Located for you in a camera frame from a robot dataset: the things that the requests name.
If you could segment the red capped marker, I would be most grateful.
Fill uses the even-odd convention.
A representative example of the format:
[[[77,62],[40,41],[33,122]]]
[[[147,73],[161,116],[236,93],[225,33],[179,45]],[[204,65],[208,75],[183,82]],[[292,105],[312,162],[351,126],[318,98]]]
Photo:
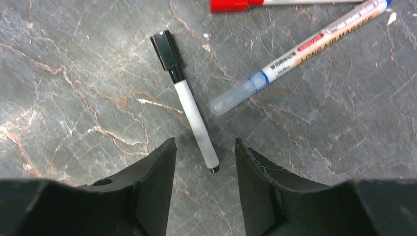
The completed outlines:
[[[362,0],[211,0],[211,13],[243,12],[254,6],[359,3]]]

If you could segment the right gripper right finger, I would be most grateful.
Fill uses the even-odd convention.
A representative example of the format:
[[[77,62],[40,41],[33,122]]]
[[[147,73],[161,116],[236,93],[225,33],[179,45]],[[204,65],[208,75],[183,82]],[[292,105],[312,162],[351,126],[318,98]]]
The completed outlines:
[[[248,236],[414,236],[415,179],[350,179],[336,185],[298,176],[235,142]]]

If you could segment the clear barrel pen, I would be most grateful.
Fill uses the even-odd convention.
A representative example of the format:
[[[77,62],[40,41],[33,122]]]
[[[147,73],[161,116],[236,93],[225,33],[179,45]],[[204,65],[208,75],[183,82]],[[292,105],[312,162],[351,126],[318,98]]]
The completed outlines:
[[[390,0],[366,0],[356,6],[259,72],[213,100],[210,104],[211,112],[219,116],[231,110],[291,69],[380,15],[391,3]]]

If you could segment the black capped marker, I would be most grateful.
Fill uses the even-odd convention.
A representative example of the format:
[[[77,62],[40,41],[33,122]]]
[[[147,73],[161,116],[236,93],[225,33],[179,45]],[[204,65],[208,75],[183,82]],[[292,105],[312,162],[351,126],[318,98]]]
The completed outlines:
[[[220,161],[192,95],[190,86],[183,74],[180,54],[173,36],[166,30],[153,35],[150,40],[163,69],[170,74],[206,167],[212,173],[217,173],[220,170]]]

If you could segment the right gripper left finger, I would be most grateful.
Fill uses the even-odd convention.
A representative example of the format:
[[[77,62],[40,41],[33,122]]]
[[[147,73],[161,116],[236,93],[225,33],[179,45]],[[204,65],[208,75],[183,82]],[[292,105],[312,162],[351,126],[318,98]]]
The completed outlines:
[[[0,182],[3,236],[163,236],[176,163],[169,138],[151,154],[94,184],[49,179]]]

